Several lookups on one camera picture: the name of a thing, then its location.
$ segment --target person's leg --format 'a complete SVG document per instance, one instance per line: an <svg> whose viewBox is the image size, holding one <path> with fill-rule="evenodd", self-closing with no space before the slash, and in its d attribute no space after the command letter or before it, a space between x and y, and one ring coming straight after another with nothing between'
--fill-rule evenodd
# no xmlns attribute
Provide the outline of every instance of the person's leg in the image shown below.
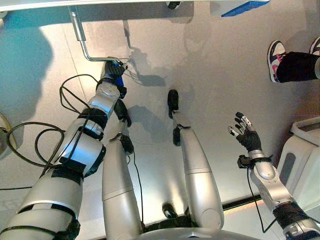
<svg viewBox="0 0 320 240"><path fill-rule="evenodd" d="M310 52L319 53L320 38L311 46ZM280 41L274 41L268 51L270 79L274 83L300 82L320 79L320 60L315 54L289 52Z"/></svg>
<svg viewBox="0 0 320 240"><path fill-rule="evenodd" d="M276 70L278 81L286 83L316 79L315 66L319 58L309 53L289 52Z"/></svg>

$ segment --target shoe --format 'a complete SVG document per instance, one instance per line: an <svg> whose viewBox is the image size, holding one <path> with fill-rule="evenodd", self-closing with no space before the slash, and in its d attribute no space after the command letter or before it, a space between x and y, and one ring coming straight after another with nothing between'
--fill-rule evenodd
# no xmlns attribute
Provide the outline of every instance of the shoe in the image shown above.
<svg viewBox="0 0 320 240"><path fill-rule="evenodd" d="M268 51L267 61L270 71L270 79L273 83L280 83L277 78L277 69L286 54L285 47L279 40L271 43Z"/></svg>
<svg viewBox="0 0 320 240"><path fill-rule="evenodd" d="M309 53L320 56L320 36L312 43Z"/></svg>

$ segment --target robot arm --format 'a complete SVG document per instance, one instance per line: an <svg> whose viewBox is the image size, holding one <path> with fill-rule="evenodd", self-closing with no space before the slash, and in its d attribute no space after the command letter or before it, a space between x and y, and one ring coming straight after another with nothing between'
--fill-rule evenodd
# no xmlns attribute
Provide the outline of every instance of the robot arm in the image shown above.
<svg viewBox="0 0 320 240"><path fill-rule="evenodd" d="M29 191L0 233L0 240L70 240L79 234L83 181L97 171L106 153L100 141L121 96L114 81L125 67L118 62L106 62L105 70L89 108L66 130L53 167Z"/></svg>
<svg viewBox="0 0 320 240"><path fill-rule="evenodd" d="M265 157L260 138L251 122L242 113L236 113L235 126L240 132L228 127L229 133L248 150L248 157L239 156L239 168L251 169L250 178L257 186L265 205L275 216L287 240L320 239L320 228L298 206L279 179L277 169L270 158Z"/></svg>

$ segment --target blue object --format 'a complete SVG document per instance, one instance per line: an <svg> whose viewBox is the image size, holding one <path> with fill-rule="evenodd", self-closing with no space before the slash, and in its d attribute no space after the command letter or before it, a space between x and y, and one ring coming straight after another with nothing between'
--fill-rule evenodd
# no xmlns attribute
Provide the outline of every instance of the blue object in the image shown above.
<svg viewBox="0 0 320 240"><path fill-rule="evenodd" d="M251 9L256 9L258 7L261 7L265 4L269 3L269 1L248 1L245 4L242 4L224 14L221 15L221 17L233 17L238 14L242 14L246 11L249 11Z"/></svg>
<svg viewBox="0 0 320 240"><path fill-rule="evenodd" d="M118 76L118 77L116 78L115 84L116 84L117 86L121 86L121 87L124 86L124 81L122 80L122 76Z"/></svg>
<svg viewBox="0 0 320 240"><path fill-rule="evenodd" d="M115 67L118 67L118 66L120 65L118 62L113 62L112 64L113 64L113 66L115 66ZM115 84L116 84L117 86L121 86L121 87L124 86L124 81L122 80L122 76L118 76L118 77L115 79Z"/></svg>

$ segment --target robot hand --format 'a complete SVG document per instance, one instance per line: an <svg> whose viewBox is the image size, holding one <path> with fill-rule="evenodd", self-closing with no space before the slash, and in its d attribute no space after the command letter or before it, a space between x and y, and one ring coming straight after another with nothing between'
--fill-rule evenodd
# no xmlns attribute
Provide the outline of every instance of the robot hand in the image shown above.
<svg viewBox="0 0 320 240"><path fill-rule="evenodd" d="M232 136L235 136L239 143L244 146L248 152L254 150L262 150L261 141L258 133L253 128L249 119L241 112L235 114L234 119L238 124L235 125L240 132L234 130L231 126L228 127L228 131Z"/></svg>
<svg viewBox="0 0 320 240"><path fill-rule="evenodd" d="M106 61L104 64L104 74L103 77L116 80L124 74L125 70L128 68L127 64L121 61Z"/></svg>

